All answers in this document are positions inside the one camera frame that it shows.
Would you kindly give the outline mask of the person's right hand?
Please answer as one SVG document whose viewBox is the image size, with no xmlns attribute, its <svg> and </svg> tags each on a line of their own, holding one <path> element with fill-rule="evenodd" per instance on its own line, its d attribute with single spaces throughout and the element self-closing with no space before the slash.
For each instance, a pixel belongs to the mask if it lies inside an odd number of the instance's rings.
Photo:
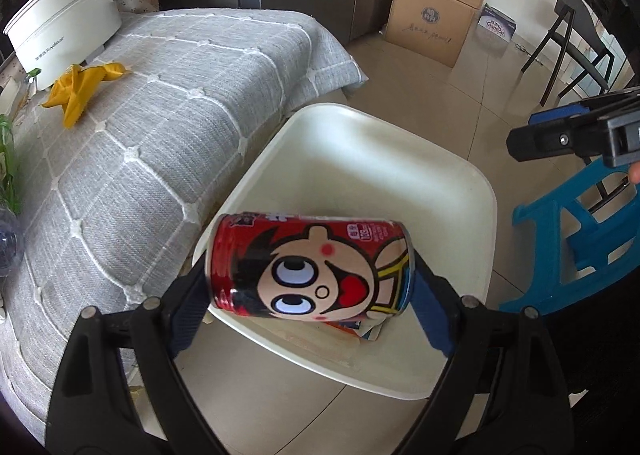
<svg viewBox="0 0 640 455">
<path fill-rule="evenodd" d="M 635 162 L 629 167 L 628 178 L 634 184 L 640 183 L 640 162 Z"/>
</svg>

